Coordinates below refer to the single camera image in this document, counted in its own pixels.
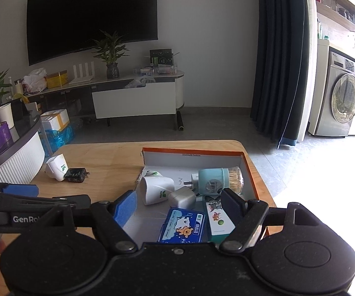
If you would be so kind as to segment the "blue tissue pack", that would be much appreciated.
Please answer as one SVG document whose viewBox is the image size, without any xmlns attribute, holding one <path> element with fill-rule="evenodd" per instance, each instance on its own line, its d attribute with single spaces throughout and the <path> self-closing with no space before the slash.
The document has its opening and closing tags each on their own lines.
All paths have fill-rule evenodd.
<svg viewBox="0 0 355 296">
<path fill-rule="evenodd" d="M 203 212 L 170 208 L 161 227 L 158 242 L 166 244 L 199 243 L 206 217 Z"/>
</svg>

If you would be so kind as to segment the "white square power adapter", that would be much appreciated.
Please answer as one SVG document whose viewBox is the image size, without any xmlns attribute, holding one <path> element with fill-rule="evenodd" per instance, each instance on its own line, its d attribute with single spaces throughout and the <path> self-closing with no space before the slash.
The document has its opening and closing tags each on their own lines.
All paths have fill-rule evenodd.
<svg viewBox="0 0 355 296">
<path fill-rule="evenodd" d="M 191 210 L 196 204 L 196 194 L 191 188 L 183 186 L 169 194 L 168 203 L 172 208 Z"/>
</svg>

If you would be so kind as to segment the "white mosquito repellent plug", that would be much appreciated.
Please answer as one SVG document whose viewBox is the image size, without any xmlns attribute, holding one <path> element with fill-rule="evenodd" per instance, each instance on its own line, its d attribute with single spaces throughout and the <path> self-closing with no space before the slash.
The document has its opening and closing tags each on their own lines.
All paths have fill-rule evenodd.
<svg viewBox="0 0 355 296">
<path fill-rule="evenodd" d="M 162 203 L 175 191 L 172 178 L 163 176 L 159 171 L 144 169 L 137 183 L 137 192 L 145 206 Z"/>
</svg>

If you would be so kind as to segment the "green white small box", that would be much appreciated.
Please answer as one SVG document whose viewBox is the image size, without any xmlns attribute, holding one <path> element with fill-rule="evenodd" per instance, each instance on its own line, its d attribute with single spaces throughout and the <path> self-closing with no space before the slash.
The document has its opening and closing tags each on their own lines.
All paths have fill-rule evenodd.
<svg viewBox="0 0 355 296">
<path fill-rule="evenodd" d="M 208 220 L 208 239 L 221 244 L 235 229 L 235 225 L 224 211 L 220 196 L 204 196 L 204 208 Z"/>
</svg>

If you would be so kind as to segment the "wall television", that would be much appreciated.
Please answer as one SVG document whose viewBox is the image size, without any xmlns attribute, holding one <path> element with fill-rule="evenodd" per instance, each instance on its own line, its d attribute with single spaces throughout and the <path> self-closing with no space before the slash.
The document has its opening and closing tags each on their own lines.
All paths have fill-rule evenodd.
<svg viewBox="0 0 355 296">
<path fill-rule="evenodd" d="M 124 42 L 158 39 L 158 0 L 28 0 L 31 65 L 88 50 L 105 34 Z"/>
</svg>

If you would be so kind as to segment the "round black white side table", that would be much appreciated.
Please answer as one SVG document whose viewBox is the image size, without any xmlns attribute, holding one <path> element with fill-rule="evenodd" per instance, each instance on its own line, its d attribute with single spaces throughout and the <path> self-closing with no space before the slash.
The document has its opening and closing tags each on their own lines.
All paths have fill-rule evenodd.
<svg viewBox="0 0 355 296">
<path fill-rule="evenodd" d="M 0 183 L 28 185 L 40 171 L 45 158 L 39 131 L 39 114 L 24 116 L 9 130 L 9 140 L 0 150 Z"/>
</svg>

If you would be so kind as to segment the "dark blue curtain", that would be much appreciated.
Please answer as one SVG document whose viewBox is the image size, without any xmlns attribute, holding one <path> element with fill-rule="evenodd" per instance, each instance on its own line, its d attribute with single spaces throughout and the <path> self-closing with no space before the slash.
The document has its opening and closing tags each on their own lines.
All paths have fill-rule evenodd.
<svg viewBox="0 0 355 296">
<path fill-rule="evenodd" d="M 251 118 L 277 146 L 297 143 L 309 66 L 307 0 L 258 0 Z"/>
</svg>

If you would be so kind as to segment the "white plastic bag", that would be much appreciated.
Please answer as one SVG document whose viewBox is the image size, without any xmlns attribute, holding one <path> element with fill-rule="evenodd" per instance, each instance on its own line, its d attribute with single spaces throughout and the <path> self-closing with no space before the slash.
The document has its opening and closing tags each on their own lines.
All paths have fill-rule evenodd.
<svg viewBox="0 0 355 296">
<path fill-rule="evenodd" d="M 23 77 L 23 85 L 28 93 L 42 92 L 47 88 L 47 72 L 44 68 L 35 69 Z"/>
</svg>

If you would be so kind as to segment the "white wifi router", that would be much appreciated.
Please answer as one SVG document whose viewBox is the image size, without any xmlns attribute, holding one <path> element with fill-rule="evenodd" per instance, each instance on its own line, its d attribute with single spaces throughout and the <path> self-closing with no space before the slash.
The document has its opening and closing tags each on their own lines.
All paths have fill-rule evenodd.
<svg viewBox="0 0 355 296">
<path fill-rule="evenodd" d="M 69 84 L 79 84 L 82 82 L 90 82 L 95 77 L 95 64 L 93 61 L 90 63 L 79 63 L 73 66 L 74 78 Z"/>
</svg>

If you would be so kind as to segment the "white paper cup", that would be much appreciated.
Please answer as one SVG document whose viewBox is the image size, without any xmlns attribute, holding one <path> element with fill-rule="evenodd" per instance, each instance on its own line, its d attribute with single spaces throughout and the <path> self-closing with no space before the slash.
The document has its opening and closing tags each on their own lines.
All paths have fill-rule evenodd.
<svg viewBox="0 0 355 296">
<path fill-rule="evenodd" d="M 0 124 L 3 122 L 7 123 L 9 129 L 12 129 L 15 126 L 11 103 L 6 103 L 0 106 Z"/>
</svg>

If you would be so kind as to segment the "potted plant in dark vase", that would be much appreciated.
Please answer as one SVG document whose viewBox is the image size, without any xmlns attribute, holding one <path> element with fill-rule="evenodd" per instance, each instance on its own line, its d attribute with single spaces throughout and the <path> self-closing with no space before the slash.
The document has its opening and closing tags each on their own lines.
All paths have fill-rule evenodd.
<svg viewBox="0 0 355 296">
<path fill-rule="evenodd" d="M 106 31 L 102 32 L 103 38 L 95 40 L 94 57 L 101 59 L 107 66 L 107 79 L 115 79 L 120 76 L 118 69 L 118 60 L 121 57 L 127 57 L 129 49 L 123 43 L 123 38 L 116 32 L 109 34 Z"/>
</svg>

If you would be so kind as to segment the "black charger plug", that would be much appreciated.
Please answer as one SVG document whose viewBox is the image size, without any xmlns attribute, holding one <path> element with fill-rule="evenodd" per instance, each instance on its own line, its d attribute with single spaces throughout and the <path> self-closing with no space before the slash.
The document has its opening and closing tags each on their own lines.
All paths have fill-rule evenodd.
<svg viewBox="0 0 355 296">
<path fill-rule="evenodd" d="M 83 183 L 89 172 L 85 168 L 70 168 L 64 175 L 64 180 L 70 183 Z"/>
</svg>

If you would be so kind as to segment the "white plug-in holder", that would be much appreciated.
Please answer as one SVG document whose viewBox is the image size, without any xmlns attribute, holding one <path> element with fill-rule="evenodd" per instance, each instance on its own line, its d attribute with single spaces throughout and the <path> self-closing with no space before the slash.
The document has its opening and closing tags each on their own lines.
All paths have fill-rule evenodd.
<svg viewBox="0 0 355 296">
<path fill-rule="evenodd" d="M 65 174 L 68 171 L 68 164 L 66 163 L 63 154 L 58 156 L 53 156 L 46 161 L 45 173 L 50 178 L 62 182 L 64 180 Z"/>
</svg>

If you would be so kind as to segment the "white usb charger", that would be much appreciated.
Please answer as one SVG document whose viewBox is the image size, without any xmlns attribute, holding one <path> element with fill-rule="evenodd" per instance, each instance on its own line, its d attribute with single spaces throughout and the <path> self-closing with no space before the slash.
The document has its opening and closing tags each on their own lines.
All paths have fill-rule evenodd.
<svg viewBox="0 0 355 296">
<path fill-rule="evenodd" d="M 192 190 L 197 190 L 198 188 L 198 182 L 199 182 L 199 177 L 198 174 L 192 174 L 191 175 L 191 180 L 190 181 L 186 181 L 183 184 L 185 186 L 190 187 Z"/>
</svg>

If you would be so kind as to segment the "blue toothpick jar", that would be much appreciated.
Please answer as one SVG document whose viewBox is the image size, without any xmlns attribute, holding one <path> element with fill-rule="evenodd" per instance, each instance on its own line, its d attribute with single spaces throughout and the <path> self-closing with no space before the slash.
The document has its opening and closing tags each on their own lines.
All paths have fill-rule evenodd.
<svg viewBox="0 0 355 296">
<path fill-rule="evenodd" d="M 239 167 L 201 169 L 198 177 L 197 190 L 201 195 L 219 196 L 226 188 L 240 194 L 244 186 L 242 171 Z"/>
</svg>

